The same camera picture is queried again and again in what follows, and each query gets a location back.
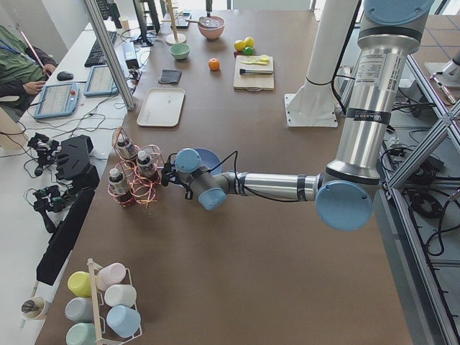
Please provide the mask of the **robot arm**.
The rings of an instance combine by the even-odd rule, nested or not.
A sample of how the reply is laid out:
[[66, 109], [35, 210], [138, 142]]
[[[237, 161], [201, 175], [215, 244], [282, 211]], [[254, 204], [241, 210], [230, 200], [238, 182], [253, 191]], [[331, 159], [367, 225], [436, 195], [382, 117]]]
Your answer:
[[254, 172], [216, 173], [195, 149], [170, 155], [161, 183], [185, 189], [206, 209], [220, 206], [230, 194], [281, 203], [313, 201], [331, 228], [353, 231], [365, 225], [380, 181], [377, 156], [390, 123], [397, 87], [409, 54], [420, 46], [430, 1], [327, 1], [318, 25], [305, 83], [285, 97], [291, 127], [331, 127], [334, 78], [358, 12], [364, 18], [358, 35], [361, 50], [336, 157], [318, 175]]

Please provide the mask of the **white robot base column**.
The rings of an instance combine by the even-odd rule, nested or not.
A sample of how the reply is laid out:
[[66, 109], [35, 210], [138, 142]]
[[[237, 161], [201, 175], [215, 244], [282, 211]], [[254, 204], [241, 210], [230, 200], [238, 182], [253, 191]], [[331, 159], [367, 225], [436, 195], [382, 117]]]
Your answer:
[[332, 91], [336, 68], [346, 47], [346, 38], [353, 30], [361, 2], [359, 0], [326, 1], [305, 83], [297, 93], [285, 95], [285, 115], [289, 127], [337, 127]]

